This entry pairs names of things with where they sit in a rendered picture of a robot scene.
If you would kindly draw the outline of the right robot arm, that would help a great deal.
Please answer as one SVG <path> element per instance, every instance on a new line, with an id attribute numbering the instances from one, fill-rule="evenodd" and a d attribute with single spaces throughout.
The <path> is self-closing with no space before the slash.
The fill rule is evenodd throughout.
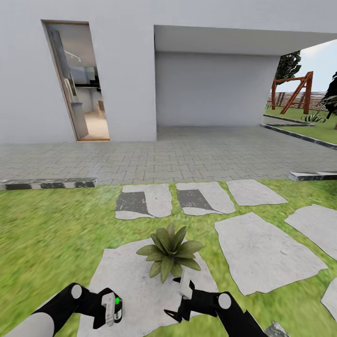
<path id="1" fill-rule="evenodd" d="M 165 309 L 164 312 L 179 323 L 190 318 L 190 312 L 219 316 L 229 337 L 268 337 L 252 314 L 244 313 L 230 292 L 210 293 L 196 290 L 190 280 L 190 269 L 185 267 L 182 276 L 174 277 L 173 281 L 180 282 L 178 293 L 182 300 L 178 311 Z"/>

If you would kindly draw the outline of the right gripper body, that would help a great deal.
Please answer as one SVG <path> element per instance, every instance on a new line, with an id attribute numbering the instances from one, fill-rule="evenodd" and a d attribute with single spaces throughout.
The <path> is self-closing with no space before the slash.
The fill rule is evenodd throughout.
<path id="1" fill-rule="evenodd" d="M 195 285 L 192 281 L 190 281 L 189 288 L 192 289 L 192 298 L 191 300 L 184 300 L 182 298 L 180 306 L 179 306 L 179 314 L 183 316 L 183 319 L 188 320 L 190 318 L 190 312 L 194 310 L 195 312 L 202 313 L 201 310 L 201 294 L 203 291 L 196 290 Z"/>

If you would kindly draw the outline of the insectifuge atomizer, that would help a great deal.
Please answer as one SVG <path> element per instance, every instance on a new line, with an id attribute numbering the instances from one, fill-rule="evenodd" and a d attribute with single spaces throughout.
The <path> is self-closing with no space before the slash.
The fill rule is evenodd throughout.
<path id="1" fill-rule="evenodd" d="M 117 296 L 115 303 L 115 310 L 117 310 L 115 313 L 115 323 L 121 322 L 123 318 L 123 302 L 121 300 L 122 299 Z"/>

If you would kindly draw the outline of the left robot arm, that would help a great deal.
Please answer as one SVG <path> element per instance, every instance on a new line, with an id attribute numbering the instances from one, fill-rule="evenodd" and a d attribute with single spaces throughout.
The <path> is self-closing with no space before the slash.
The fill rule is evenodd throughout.
<path id="1" fill-rule="evenodd" d="M 73 313 L 94 317 L 94 329 L 104 324 L 113 326 L 116 298 L 117 295 L 110 288 L 96 294 L 80 284 L 71 283 L 43 302 L 4 337 L 54 337 Z"/>

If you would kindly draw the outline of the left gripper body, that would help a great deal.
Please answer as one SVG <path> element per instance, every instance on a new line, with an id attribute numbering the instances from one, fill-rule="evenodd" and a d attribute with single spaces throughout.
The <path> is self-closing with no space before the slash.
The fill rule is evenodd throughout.
<path id="1" fill-rule="evenodd" d="M 98 294 L 94 293 L 94 302 L 86 313 L 87 315 L 94 317 L 94 329 L 98 329 L 106 324 L 106 307 L 102 304 L 102 298 L 108 293 L 112 293 L 110 288 L 105 288 Z"/>

